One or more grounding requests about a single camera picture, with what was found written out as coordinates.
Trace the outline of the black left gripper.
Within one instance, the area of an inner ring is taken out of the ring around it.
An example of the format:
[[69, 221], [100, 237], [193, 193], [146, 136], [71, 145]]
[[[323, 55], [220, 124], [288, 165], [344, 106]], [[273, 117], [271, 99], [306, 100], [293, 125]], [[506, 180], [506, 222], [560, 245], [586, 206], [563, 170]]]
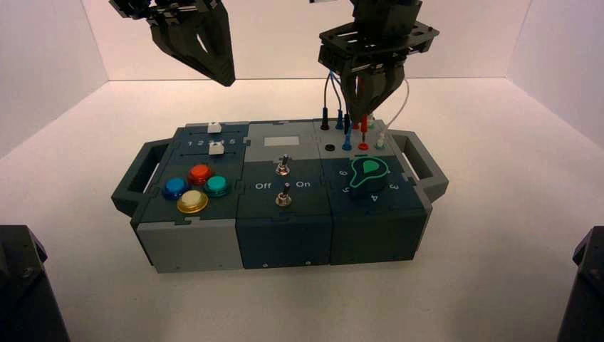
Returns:
[[[229, 17], [221, 1], [109, 1], [109, 4], [123, 18], [150, 22], [152, 40], [168, 56], [223, 86], [234, 83]], [[200, 25], [181, 24], [185, 21]]]

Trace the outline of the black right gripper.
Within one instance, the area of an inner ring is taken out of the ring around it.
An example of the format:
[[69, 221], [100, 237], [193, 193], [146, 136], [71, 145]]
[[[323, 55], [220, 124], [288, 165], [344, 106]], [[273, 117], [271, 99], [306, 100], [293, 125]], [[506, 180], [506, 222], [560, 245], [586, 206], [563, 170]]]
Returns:
[[[372, 114], [405, 79], [407, 57], [429, 50], [439, 31], [419, 21], [411, 32], [393, 38], [371, 38], [353, 23], [337, 26], [319, 35], [318, 62], [341, 74], [341, 90], [353, 124]], [[357, 74], [368, 69], [363, 78]], [[369, 100], [365, 105], [365, 90]]]

